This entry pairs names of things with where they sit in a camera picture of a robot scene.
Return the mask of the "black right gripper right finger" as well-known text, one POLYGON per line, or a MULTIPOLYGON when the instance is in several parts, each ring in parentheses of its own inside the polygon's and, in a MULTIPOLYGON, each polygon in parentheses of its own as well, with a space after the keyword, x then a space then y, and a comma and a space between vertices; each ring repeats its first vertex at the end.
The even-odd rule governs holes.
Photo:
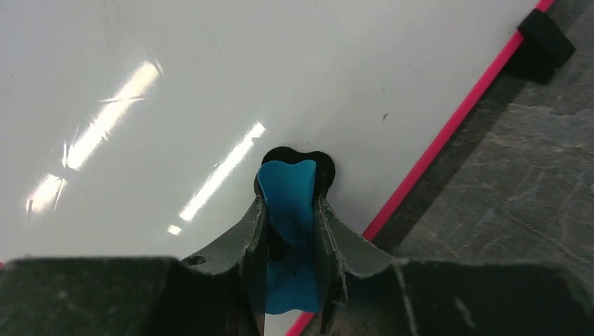
POLYGON ((582 282, 549 262, 396 258, 317 199, 323 335, 592 335, 582 282))

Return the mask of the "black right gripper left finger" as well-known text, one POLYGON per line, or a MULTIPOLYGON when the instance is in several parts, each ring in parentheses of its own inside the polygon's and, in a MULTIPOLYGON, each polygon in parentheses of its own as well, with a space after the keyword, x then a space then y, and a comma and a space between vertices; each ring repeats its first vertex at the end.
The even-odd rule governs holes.
POLYGON ((23 258, 1 270, 2 335, 262 335, 266 215, 171 257, 23 258))

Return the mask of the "blue whiteboard eraser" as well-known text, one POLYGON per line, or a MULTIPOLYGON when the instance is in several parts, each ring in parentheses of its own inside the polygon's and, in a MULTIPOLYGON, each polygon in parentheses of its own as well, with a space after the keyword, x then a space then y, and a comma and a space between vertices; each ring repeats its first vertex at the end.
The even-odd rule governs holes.
POLYGON ((254 180, 265 203, 268 260, 265 311, 317 313, 315 204, 333 184, 336 166, 321 151, 287 146, 268 151, 254 180))

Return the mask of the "pink framed whiteboard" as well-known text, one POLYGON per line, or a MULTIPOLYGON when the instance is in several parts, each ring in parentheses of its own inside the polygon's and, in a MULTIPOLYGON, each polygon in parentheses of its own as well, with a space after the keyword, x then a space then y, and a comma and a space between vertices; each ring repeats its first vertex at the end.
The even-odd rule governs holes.
POLYGON ((276 146, 385 220, 550 1, 2 1, 1 260, 184 257, 276 146))

